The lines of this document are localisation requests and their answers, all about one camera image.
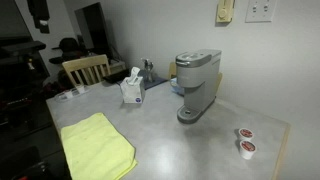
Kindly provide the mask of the yellow-green microfiber towel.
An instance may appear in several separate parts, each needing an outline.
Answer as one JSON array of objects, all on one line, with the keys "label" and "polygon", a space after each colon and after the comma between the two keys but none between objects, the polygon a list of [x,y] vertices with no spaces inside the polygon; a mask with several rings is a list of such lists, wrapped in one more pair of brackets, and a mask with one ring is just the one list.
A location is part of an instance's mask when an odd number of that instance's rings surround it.
[{"label": "yellow-green microfiber towel", "polygon": [[72,180],[120,180],[136,165],[135,147],[103,113],[61,129]]}]

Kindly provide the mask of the dark blue placemat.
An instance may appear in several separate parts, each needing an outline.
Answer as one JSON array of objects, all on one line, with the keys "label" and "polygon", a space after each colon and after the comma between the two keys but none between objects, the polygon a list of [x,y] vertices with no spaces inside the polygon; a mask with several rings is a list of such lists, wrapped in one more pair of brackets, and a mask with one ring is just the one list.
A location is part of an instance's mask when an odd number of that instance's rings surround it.
[{"label": "dark blue placemat", "polygon": [[[116,84],[120,85],[123,80],[117,81]],[[153,88],[159,84],[166,82],[167,80],[161,77],[155,77],[153,82],[144,81],[145,90]]]}]

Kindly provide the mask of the glass jar with metal utensils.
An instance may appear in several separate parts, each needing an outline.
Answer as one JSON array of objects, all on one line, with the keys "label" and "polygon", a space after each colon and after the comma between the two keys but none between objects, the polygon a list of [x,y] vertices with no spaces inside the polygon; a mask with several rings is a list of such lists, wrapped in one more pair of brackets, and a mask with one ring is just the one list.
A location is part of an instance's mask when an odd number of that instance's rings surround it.
[{"label": "glass jar with metal utensils", "polygon": [[148,82],[153,82],[153,63],[147,58],[142,58],[142,62],[144,63],[144,72],[146,80]]}]

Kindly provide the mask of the grey tissue box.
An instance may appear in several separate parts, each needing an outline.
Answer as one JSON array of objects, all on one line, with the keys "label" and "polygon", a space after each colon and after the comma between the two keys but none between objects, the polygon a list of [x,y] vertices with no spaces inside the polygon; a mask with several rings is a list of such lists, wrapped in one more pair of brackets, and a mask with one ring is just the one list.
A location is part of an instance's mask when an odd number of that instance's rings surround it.
[{"label": "grey tissue box", "polygon": [[127,104],[142,104],[145,97],[144,79],[139,76],[140,69],[133,67],[129,77],[120,84],[123,101]]}]

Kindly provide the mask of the grey pod coffee machine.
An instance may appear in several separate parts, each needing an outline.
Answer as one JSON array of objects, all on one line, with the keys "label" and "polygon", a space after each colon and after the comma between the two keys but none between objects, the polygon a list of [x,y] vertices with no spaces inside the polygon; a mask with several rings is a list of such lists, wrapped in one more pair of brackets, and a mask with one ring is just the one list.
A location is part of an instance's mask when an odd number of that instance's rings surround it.
[{"label": "grey pod coffee machine", "polygon": [[200,49],[177,55],[177,84],[184,89],[184,104],[177,119],[184,124],[197,122],[215,101],[222,51]]}]

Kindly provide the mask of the upper red-lid coffee pod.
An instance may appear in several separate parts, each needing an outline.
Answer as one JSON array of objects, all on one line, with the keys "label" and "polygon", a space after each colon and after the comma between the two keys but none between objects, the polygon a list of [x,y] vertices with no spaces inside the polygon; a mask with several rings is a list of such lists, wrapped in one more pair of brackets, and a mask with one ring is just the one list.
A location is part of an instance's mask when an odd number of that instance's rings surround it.
[{"label": "upper red-lid coffee pod", "polygon": [[238,130],[239,139],[250,141],[254,137],[254,133],[247,128],[240,128]]}]

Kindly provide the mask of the red-lid coffee pod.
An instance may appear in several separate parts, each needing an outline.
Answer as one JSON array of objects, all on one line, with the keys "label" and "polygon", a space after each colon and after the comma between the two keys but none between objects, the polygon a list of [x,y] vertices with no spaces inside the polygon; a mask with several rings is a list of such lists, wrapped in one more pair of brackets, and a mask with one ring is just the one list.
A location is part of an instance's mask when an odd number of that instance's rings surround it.
[{"label": "red-lid coffee pod", "polygon": [[254,143],[250,142],[250,141],[245,141],[242,140],[240,142],[240,155],[242,158],[246,159],[246,160],[250,160],[253,155],[255,154],[257,148],[255,146]]},{"label": "red-lid coffee pod", "polygon": [[238,130],[239,139],[250,141],[254,137],[254,133],[247,128],[240,128]]}]

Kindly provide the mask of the lower red-lid coffee pod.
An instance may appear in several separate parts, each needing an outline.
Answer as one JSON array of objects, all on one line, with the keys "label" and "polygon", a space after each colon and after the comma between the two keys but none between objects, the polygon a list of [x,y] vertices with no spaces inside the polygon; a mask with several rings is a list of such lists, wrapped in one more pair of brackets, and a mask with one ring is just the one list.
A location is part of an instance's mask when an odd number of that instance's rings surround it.
[{"label": "lower red-lid coffee pod", "polygon": [[257,148],[255,146],[254,143],[250,142],[250,141],[245,141],[242,140],[240,142],[240,155],[242,158],[246,159],[246,160],[250,160],[253,155],[255,154]]}]

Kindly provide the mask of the beige wall thermostat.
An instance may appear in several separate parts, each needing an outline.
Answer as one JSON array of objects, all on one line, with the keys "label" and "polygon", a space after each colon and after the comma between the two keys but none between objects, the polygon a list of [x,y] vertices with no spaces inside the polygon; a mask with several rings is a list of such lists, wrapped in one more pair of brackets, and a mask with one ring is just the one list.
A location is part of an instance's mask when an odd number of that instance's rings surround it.
[{"label": "beige wall thermostat", "polygon": [[218,23],[230,23],[234,14],[235,0],[219,0],[217,5],[216,21]]}]

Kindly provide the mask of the white wall switch plate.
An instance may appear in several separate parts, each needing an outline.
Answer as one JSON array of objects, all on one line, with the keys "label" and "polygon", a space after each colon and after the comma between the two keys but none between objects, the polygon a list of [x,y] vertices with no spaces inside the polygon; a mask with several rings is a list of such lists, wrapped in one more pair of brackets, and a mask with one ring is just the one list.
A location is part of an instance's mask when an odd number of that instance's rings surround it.
[{"label": "white wall switch plate", "polygon": [[249,0],[246,23],[271,22],[277,0]]}]

